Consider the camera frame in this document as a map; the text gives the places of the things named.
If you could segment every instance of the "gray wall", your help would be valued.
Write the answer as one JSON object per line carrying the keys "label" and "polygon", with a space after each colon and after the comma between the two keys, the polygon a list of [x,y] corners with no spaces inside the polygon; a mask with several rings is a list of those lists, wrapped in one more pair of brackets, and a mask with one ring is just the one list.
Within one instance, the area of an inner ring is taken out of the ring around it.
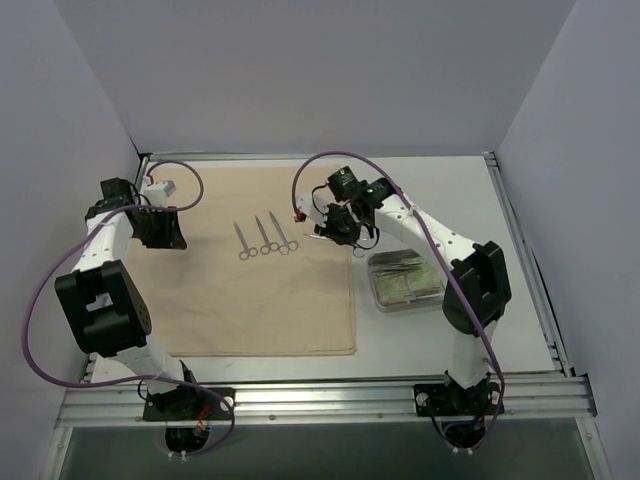
{"label": "gray wall", "polygon": [[640,3],[578,0],[498,151],[616,478],[638,478]]}
{"label": "gray wall", "polygon": [[[49,0],[0,2],[0,477],[35,478],[63,391],[40,381],[20,351],[33,287],[84,236],[98,182],[137,162],[115,111]],[[77,379],[82,357],[50,286],[33,325],[49,372]]]}
{"label": "gray wall", "polygon": [[146,151],[479,153],[574,0],[56,0]]}

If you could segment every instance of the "clear plastic box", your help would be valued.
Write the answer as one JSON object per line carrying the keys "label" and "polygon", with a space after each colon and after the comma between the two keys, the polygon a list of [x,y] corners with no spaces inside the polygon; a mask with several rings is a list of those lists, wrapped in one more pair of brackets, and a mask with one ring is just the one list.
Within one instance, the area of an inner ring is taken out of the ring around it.
{"label": "clear plastic box", "polygon": [[445,285],[439,270],[413,250],[376,253],[367,262],[378,309],[396,312],[442,305]]}

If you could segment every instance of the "screw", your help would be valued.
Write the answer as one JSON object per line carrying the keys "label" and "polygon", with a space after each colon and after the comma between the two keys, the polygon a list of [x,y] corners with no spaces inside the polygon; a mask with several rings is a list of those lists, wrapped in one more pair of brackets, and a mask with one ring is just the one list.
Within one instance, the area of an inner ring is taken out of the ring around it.
{"label": "screw", "polygon": [[[233,401],[233,398],[231,398],[231,397],[224,397],[224,399],[227,401],[227,403],[229,404],[229,406],[230,406],[231,408],[233,408],[233,406],[234,406],[234,404],[235,404],[235,402]],[[226,406],[223,402],[220,402],[220,409],[221,409],[223,412],[228,412],[228,411],[229,411],[229,408],[227,408],[227,406]]]}
{"label": "screw", "polygon": [[416,395],[416,405],[418,405],[419,407],[426,407],[427,400],[429,400],[429,395],[424,392],[420,392],[418,395]]}

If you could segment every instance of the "white tabletop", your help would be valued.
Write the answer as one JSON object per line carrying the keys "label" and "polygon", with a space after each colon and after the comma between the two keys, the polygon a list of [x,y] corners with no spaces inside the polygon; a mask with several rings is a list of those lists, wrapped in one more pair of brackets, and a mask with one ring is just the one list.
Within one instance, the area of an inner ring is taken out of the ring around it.
{"label": "white tabletop", "polygon": [[[484,159],[475,156],[410,157],[375,161],[425,212],[478,243],[493,240],[502,247],[513,298],[493,337],[498,360],[505,372],[553,370],[547,343]],[[330,163],[336,162],[350,165],[358,178],[374,180],[378,177],[357,161],[342,158],[330,160]],[[300,163],[299,160],[193,162],[202,167],[238,168]],[[309,231],[312,230],[312,225],[309,225]],[[400,242],[385,235],[370,253],[402,248]],[[357,340],[355,354],[337,357],[185,357],[183,360],[202,382],[442,374],[451,358],[454,330],[440,309],[381,313],[374,303],[366,258],[354,259],[353,274]],[[99,358],[93,381],[130,374],[123,365]]]}

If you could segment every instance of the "beige cloth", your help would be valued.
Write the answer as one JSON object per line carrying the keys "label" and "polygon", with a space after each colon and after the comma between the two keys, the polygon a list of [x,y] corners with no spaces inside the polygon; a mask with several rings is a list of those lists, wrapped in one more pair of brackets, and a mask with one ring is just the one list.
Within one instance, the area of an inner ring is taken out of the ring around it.
{"label": "beige cloth", "polygon": [[[308,168],[298,191],[322,184],[335,168]],[[153,334],[174,355],[348,355],[355,351],[351,252],[311,239],[313,224],[293,222],[294,168],[200,167],[205,195],[179,214],[188,248],[151,250],[132,241],[126,262],[151,313]],[[174,180],[172,205],[186,205],[198,185],[182,168],[154,170]],[[250,247],[260,248],[259,216],[271,241],[281,243],[273,211],[289,240],[288,255],[271,252],[249,260],[233,222]]]}

